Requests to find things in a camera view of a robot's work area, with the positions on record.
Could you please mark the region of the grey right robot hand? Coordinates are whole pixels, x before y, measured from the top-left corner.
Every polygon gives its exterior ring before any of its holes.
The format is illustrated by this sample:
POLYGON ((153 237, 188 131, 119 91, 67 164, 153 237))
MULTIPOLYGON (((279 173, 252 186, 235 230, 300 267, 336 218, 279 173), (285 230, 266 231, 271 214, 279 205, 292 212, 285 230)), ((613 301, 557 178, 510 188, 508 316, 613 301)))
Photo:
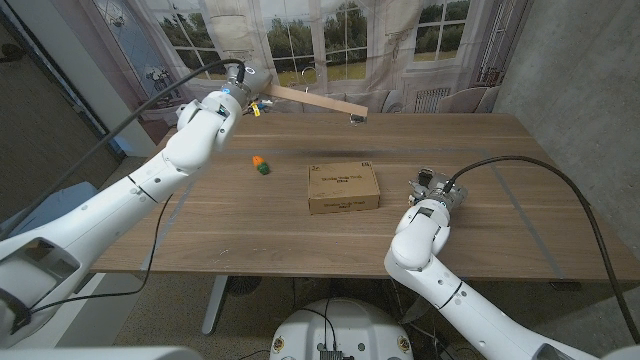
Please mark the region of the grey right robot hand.
POLYGON ((435 200, 448 209, 459 207, 467 198, 468 190, 464 186, 453 185, 449 191, 445 190, 449 178, 429 168, 419 170, 416 178, 409 181, 412 193, 409 203, 416 205, 423 200, 435 200))

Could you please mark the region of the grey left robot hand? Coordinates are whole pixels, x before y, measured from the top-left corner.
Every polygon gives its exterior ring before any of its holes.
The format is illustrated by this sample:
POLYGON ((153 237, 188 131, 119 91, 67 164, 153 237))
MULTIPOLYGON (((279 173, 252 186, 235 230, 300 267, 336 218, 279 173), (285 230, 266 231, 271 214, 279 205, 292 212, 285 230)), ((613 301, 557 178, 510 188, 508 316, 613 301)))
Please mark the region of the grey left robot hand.
POLYGON ((241 107, 246 107, 264 91, 272 81, 272 74, 254 63, 245 64, 243 80, 239 79, 240 68, 236 64, 227 66, 226 83, 221 91, 233 97, 241 107))

